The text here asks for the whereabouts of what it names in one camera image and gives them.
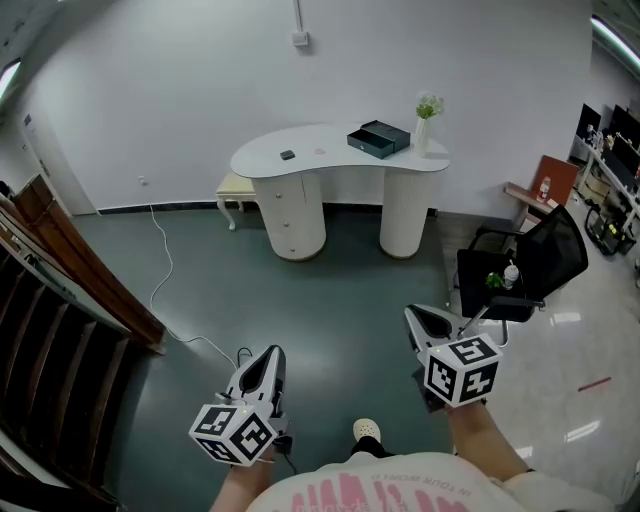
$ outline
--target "white tiled floor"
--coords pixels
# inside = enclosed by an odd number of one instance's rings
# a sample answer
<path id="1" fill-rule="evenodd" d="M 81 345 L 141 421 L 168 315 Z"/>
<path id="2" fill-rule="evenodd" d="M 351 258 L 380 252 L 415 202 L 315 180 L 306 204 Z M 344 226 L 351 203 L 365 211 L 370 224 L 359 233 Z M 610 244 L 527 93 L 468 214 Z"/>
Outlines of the white tiled floor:
<path id="1" fill-rule="evenodd" d="M 582 227 L 586 207 L 570 203 Z M 509 325 L 489 409 L 531 467 L 623 503 L 640 460 L 640 290 L 633 268 L 640 249 L 606 259 L 584 239 L 587 271 L 529 322 Z M 451 308 L 460 311 L 457 290 Z M 491 323 L 479 330 L 500 340 L 501 326 Z M 605 377 L 611 381 L 578 392 Z"/>

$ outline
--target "black cable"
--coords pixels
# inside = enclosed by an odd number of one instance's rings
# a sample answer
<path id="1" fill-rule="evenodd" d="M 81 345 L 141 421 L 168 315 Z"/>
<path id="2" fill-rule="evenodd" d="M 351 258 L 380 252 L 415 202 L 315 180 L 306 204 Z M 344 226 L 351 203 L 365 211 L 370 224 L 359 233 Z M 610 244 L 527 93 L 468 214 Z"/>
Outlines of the black cable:
<path id="1" fill-rule="evenodd" d="M 249 356 L 253 357 L 253 352 L 251 352 L 251 350 L 249 350 L 247 347 L 240 347 L 238 349 L 238 353 L 236 354 L 236 360 L 238 361 L 238 368 L 240 368 L 240 352 L 242 352 L 243 350 L 246 350 L 247 352 L 249 352 Z"/>
<path id="2" fill-rule="evenodd" d="M 289 456 L 286 453 L 283 453 L 282 456 L 284 457 L 284 460 L 286 460 L 289 463 L 289 466 L 291 466 L 291 469 L 293 469 L 293 474 L 297 475 L 298 474 L 298 470 L 293 465 L 293 462 L 291 462 L 291 459 L 289 459 Z"/>

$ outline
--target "doorframe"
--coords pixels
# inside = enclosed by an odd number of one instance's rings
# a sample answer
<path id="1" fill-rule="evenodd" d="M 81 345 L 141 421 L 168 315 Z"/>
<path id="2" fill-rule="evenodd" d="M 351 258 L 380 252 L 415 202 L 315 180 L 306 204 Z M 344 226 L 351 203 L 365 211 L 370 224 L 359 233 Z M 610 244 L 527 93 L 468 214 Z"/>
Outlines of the doorframe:
<path id="1" fill-rule="evenodd" d="M 56 190 L 56 187 L 55 187 L 54 183 L 49 179 L 49 176 L 45 172 L 44 164 L 40 162 L 40 157 L 38 156 L 38 154 L 34 150 L 33 146 L 31 145 L 31 141 L 29 140 L 29 137 L 26 134 L 26 126 L 24 124 L 24 120 L 26 119 L 26 117 L 28 115 L 30 116 L 31 115 L 31 111 L 34 110 L 33 108 L 28 107 L 28 104 L 31 104 L 32 106 L 35 105 L 36 107 L 38 107 L 39 110 L 40 110 L 40 114 L 39 115 L 42 115 L 42 116 L 45 116 L 45 117 L 47 116 L 46 112 L 44 112 L 42 110 L 42 103 L 38 98 L 37 87 L 34 84 L 32 84 L 30 87 L 28 87 L 25 90 L 25 92 L 21 95 L 19 101 L 16 104 L 16 108 L 14 110 L 14 119 L 13 119 L 14 125 L 17 128 L 18 134 L 20 135 L 20 139 L 21 139 L 22 144 L 24 145 L 24 147 L 27 148 L 27 153 L 29 153 L 29 158 L 31 159 L 31 161 L 33 162 L 33 165 L 35 166 L 36 173 L 39 174 L 40 176 L 42 176 L 42 179 L 45 181 L 45 183 L 47 184 L 47 186 L 51 190 L 53 196 L 55 197 L 56 201 L 58 202 L 58 204 L 60 205 L 60 207 L 62 208 L 64 213 L 67 215 L 67 217 L 72 217 L 72 214 L 69 211 L 69 209 L 67 208 L 67 206 L 65 205 L 64 201 L 62 200 L 62 197 L 60 197 L 60 194 L 58 194 L 58 191 Z M 49 123 L 49 126 L 51 126 L 51 123 L 49 122 L 48 117 L 47 117 L 46 121 Z M 69 160 L 67 159 L 67 156 L 65 155 L 64 151 L 62 150 L 62 147 L 60 146 L 60 141 L 57 139 L 57 136 L 56 136 L 55 142 L 56 142 L 56 145 L 58 146 L 60 152 L 62 153 L 62 156 L 64 157 L 64 160 L 67 163 L 67 167 L 73 173 L 73 176 L 74 176 L 75 180 L 78 182 L 78 185 L 80 186 L 80 188 L 84 192 L 84 195 L 86 196 L 87 201 L 91 205 L 91 208 L 93 209 L 92 213 L 93 214 L 97 214 L 98 213 L 98 209 L 93 204 L 93 201 L 91 201 L 91 199 L 89 198 L 89 195 L 84 190 L 84 187 L 80 183 L 80 180 L 78 180 L 78 177 L 77 177 L 76 173 L 71 168 L 71 165 L 69 164 Z"/>

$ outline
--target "dark box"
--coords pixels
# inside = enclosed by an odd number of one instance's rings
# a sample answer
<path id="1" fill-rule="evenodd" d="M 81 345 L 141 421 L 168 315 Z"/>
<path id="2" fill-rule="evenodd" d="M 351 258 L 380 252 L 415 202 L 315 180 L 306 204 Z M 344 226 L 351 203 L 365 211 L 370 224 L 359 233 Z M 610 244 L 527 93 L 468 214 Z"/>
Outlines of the dark box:
<path id="1" fill-rule="evenodd" d="M 369 153 L 377 158 L 384 158 L 409 146 L 411 134 L 381 123 L 371 121 L 347 135 L 347 144 Z"/>

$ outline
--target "computer monitor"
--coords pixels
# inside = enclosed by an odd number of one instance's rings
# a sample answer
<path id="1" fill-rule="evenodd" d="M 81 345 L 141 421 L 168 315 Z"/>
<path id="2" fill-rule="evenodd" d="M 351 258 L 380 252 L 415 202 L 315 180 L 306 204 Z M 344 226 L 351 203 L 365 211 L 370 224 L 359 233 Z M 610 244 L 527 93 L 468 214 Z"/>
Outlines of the computer monitor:
<path id="1" fill-rule="evenodd" d="M 580 121 L 578 122 L 578 129 L 576 134 L 578 137 L 586 138 L 589 133 L 587 127 L 591 125 L 594 130 L 597 130 L 600 126 L 600 114 L 593 110 L 589 105 L 582 105 L 582 114 L 580 114 Z"/>
<path id="2" fill-rule="evenodd" d="M 631 139 L 634 148 L 640 144 L 640 123 L 620 105 L 613 111 L 609 131 L 614 137 L 620 133 L 625 139 Z"/>
<path id="3" fill-rule="evenodd" d="M 617 138 L 613 150 L 606 149 L 602 152 L 602 158 L 607 167 L 618 177 L 620 182 L 632 190 L 636 185 L 636 171 L 640 165 L 640 156 L 629 144 Z"/>

